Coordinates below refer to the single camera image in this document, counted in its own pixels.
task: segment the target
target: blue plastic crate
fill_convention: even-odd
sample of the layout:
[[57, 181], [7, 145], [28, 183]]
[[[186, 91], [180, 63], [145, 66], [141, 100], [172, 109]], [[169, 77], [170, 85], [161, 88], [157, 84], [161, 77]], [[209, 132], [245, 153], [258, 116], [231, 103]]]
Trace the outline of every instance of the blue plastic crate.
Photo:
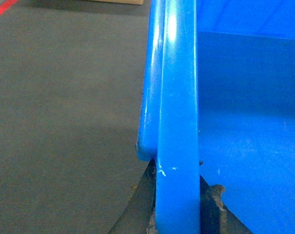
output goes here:
[[159, 234], [199, 233], [199, 160], [253, 233], [295, 234], [295, 0], [153, 0], [143, 92]]

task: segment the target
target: gray floor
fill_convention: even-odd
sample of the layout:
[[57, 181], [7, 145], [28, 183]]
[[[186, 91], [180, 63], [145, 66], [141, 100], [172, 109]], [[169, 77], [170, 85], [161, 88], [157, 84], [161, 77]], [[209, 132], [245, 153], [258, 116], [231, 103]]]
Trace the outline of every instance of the gray floor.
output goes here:
[[135, 142], [149, 1], [21, 0], [0, 17], [0, 233], [105, 234]]

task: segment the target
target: cardboard box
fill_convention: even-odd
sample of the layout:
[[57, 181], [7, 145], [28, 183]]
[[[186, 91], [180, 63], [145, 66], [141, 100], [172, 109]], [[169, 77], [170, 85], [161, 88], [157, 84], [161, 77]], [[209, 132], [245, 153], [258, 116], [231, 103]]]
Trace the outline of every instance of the cardboard box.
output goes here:
[[135, 5], [142, 5], [144, 2], [144, 0], [95, 0], [95, 1], [105, 1], [105, 2], [135, 4]]

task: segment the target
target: blue plastic edge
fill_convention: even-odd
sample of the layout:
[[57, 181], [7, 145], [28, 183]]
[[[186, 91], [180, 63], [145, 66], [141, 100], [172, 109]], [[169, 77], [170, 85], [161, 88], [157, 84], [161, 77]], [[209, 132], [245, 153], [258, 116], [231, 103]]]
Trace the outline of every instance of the blue plastic edge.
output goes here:
[[165, 1], [157, 153], [159, 234], [198, 234], [196, 1]]
[[157, 156], [164, 9], [164, 1], [151, 2], [141, 115], [136, 144], [138, 157], [143, 161], [150, 161]]

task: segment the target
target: red line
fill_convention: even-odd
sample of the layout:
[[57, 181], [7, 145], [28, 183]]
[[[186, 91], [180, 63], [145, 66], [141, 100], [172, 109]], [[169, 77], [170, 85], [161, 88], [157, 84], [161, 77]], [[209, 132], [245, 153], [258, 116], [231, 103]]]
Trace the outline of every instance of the red line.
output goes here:
[[0, 6], [0, 15], [13, 6], [18, 0], [7, 0]]

